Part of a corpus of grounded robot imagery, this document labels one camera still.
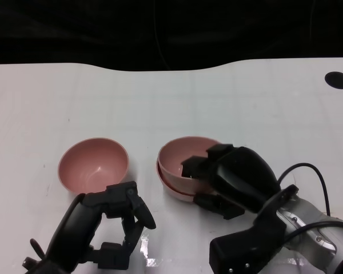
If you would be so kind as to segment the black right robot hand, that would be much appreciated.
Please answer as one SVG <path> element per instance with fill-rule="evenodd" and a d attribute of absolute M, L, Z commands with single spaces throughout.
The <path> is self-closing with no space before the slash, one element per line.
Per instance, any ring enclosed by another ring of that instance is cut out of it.
<path fill-rule="evenodd" d="M 216 144 L 207 156 L 191 156 L 182 164 L 182 176 L 207 184 L 214 194 L 198 193 L 193 203 L 225 220 L 246 210 L 257 213 L 281 191 L 277 178 L 262 157 L 247 147 Z"/>

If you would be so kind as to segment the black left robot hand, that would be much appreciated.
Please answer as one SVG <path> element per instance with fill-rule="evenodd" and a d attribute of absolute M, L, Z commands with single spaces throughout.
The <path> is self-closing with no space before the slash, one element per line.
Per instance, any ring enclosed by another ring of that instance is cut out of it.
<path fill-rule="evenodd" d="M 122 244 L 102 243 L 99 250 L 90 243 L 101 222 L 120 218 L 125 238 Z M 88 261 L 100 269 L 127 270 L 144 228 L 156 223 L 147 205 L 138 195 L 134 181 L 108 186 L 105 191 L 79 194 L 71 203 L 56 229 L 45 258 L 67 273 Z"/>

